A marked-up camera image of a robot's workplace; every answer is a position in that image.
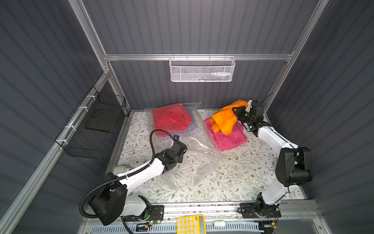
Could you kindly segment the orange trousers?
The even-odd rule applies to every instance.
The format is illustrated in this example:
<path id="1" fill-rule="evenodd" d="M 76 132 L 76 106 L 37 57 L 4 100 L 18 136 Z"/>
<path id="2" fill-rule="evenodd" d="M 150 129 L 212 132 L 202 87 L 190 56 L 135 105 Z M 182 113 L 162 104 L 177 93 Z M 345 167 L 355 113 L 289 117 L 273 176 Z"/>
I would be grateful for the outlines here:
<path id="1" fill-rule="evenodd" d="M 244 100 L 237 100 L 231 105 L 228 105 L 209 118 L 209 122 L 212 126 L 214 133 L 222 132 L 224 135 L 229 135 L 232 133 L 234 125 L 237 122 L 237 117 L 235 116 L 232 108 L 239 108 L 244 106 L 248 107 L 248 102 Z"/>

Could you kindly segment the pink trousers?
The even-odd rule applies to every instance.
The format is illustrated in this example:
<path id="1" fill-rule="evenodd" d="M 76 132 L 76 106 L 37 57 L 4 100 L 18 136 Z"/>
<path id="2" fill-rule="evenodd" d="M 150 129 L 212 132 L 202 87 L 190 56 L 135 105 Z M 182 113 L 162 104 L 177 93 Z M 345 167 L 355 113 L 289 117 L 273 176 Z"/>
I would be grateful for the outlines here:
<path id="1" fill-rule="evenodd" d="M 221 131 L 215 133 L 209 119 L 205 119 L 204 123 L 208 130 L 208 135 L 221 151 L 237 148 L 247 142 L 247 137 L 243 132 L 244 127 L 238 122 L 235 123 L 232 132 L 228 135 Z"/>

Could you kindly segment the clear plastic vacuum bag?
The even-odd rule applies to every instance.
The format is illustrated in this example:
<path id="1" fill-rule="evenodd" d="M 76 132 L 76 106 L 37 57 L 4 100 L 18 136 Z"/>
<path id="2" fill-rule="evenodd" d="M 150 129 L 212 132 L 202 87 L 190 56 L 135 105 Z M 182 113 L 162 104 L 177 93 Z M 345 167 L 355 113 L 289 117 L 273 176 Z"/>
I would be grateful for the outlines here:
<path id="1" fill-rule="evenodd" d="M 145 109 L 148 130 L 157 131 L 152 137 L 157 153 L 170 149 L 174 136 L 187 147 L 179 162 L 174 163 L 175 167 L 161 175 L 172 189 L 198 185 L 223 159 L 198 113 L 200 105 L 200 102 L 179 102 Z"/>

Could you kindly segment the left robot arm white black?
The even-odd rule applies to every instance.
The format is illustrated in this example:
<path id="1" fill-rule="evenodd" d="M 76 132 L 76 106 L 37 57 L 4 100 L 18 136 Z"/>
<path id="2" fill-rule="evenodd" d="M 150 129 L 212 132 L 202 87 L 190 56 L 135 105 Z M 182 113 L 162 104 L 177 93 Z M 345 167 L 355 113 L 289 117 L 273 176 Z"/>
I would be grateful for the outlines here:
<path id="1" fill-rule="evenodd" d="M 119 217 L 133 216 L 140 220 L 148 219 L 152 206 L 144 197 L 130 198 L 129 194 L 148 180 L 160 176 L 183 162 L 187 146 L 174 140 L 169 149 L 155 153 L 152 146 L 150 162 L 128 173 L 114 175 L 107 173 L 106 181 L 84 196 L 79 212 L 86 218 L 98 218 L 103 225 L 112 224 Z"/>

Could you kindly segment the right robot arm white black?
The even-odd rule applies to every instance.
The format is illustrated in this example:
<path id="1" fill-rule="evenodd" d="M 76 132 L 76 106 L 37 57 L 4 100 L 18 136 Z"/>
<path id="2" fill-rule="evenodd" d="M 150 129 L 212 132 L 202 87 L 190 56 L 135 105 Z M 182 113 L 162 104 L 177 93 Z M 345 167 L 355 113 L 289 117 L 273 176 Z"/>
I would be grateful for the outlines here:
<path id="1" fill-rule="evenodd" d="M 260 107 L 259 102 L 256 101 L 248 107 L 233 107 L 231 110 L 245 130 L 265 141 L 278 153 L 276 178 L 265 191 L 258 194 L 252 206 L 258 215 L 263 216 L 265 211 L 275 209 L 285 195 L 312 181 L 311 151 L 286 139 L 266 122 L 263 116 L 264 108 Z"/>

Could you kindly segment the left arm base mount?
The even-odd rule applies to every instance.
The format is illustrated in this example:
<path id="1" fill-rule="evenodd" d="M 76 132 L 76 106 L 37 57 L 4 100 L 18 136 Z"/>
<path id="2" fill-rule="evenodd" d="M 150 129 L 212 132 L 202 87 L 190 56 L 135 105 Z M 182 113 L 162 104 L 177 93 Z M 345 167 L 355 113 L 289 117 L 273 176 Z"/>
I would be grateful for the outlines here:
<path id="1" fill-rule="evenodd" d="M 124 217 L 126 222 L 160 223 L 164 218 L 164 211 L 164 205 L 152 205 L 144 196 L 129 197 L 121 217 Z"/>

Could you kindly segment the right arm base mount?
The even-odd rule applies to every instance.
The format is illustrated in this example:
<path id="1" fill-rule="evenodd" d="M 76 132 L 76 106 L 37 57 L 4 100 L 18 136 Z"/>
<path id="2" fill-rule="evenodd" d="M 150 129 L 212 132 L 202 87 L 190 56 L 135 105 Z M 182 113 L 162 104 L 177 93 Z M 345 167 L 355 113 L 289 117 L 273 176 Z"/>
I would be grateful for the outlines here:
<path id="1" fill-rule="evenodd" d="M 281 217 L 279 205 L 268 205 L 261 197 L 256 198 L 252 202 L 244 202 L 239 204 L 236 210 L 243 218 L 275 218 Z"/>

